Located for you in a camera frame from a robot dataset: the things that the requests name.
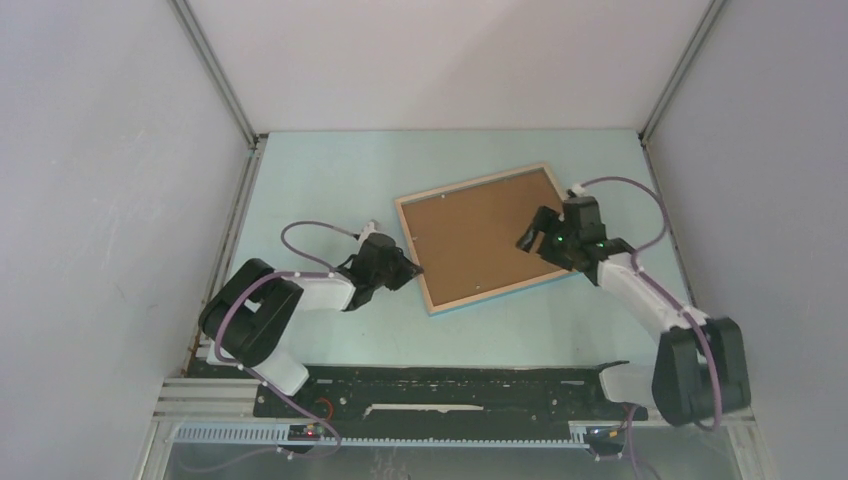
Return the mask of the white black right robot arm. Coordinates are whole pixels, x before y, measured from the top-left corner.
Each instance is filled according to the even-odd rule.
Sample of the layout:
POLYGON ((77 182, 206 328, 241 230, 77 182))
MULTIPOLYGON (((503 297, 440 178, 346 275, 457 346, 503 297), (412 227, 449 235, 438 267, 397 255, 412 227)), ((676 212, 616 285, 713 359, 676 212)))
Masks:
POLYGON ((583 274, 617 299, 657 345, 648 367, 605 367, 581 392, 585 411, 606 418, 621 403, 656 409, 673 426, 720 426, 727 413, 750 406, 744 340, 728 317, 712 318, 685 304, 639 264, 635 248, 610 238, 592 196, 571 197, 556 211, 541 206, 516 246, 545 262, 583 274))

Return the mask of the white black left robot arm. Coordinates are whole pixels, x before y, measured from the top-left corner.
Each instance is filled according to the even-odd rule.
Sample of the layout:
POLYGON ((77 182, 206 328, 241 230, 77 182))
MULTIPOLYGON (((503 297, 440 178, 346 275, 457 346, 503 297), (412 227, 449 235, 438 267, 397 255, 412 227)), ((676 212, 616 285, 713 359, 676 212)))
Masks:
POLYGON ((292 416, 308 414, 316 403, 308 369, 282 345, 292 317, 355 311, 376 291, 397 291, 424 272, 392 237, 376 231, 355 237, 359 250, 326 272, 280 271, 250 259, 200 313, 198 326, 214 341, 213 357, 256 373, 292 416))

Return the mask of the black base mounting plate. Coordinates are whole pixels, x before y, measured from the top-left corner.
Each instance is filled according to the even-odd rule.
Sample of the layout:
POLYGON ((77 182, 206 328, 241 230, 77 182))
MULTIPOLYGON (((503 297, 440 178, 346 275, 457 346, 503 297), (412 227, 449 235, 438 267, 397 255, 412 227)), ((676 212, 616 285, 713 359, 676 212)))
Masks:
POLYGON ((628 415, 605 397, 598 366, 308 370, 295 403, 348 439, 566 441, 573 422, 618 426, 628 415))

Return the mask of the right aluminium corner post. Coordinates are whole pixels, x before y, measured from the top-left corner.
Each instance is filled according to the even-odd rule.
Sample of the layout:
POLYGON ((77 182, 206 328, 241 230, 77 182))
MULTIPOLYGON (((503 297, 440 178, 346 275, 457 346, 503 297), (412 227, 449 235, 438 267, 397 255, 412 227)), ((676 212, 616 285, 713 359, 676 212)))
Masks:
POLYGON ((639 133, 642 146, 650 144, 677 91, 728 4, 728 0, 711 0, 708 3, 639 133))

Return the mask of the aluminium corner post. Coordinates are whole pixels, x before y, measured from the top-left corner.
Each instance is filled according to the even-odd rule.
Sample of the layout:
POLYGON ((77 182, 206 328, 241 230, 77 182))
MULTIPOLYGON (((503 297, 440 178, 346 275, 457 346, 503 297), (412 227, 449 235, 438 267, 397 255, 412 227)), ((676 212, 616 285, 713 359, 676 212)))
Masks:
POLYGON ((214 48, 204 32, 204 29, 189 1, 169 0, 177 21, 183 28, 188 41, 197 54, 201 65, 206 71, 211 83, 235 122, 241 136, 250 149, 255 149, 259 142, 256 132, 247 113, 240 102, 228 75, 224 71, 214 48))
POLYGON ((708 3, 639 133, 642 146, 650 144, 677 91, 728 4, 728 0, 711 0, 708 3))

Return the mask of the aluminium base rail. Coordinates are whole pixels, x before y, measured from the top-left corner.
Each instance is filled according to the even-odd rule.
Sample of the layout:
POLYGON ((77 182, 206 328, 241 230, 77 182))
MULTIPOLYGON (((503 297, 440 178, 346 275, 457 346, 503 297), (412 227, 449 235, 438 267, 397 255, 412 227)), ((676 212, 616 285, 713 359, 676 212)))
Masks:
POLYGON ((154 417, 182 441, 293 446, 612 447, 628 426, 707 422, 716 396, 681 381, 644 400, 606 394, 597 369, 319 367, 291 402, 247 378, 167 380, 154 417))

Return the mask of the left aluminium corner post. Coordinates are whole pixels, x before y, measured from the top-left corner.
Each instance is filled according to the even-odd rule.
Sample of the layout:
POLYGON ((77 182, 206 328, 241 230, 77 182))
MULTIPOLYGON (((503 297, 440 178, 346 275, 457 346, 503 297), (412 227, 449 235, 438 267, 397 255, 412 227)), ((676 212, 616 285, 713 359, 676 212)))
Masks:
POLYGON ((255 149, 259 142, 256 132, 247 113, 240 102, 228 75, 224 71, 214 48, 204 32, 204 29, 189 1, 169 0, 177 21, 183 28, 188 41, 197 54, 201 65, 206 71, 211 83, 235 122, 241 136, 250 149, 255 149))

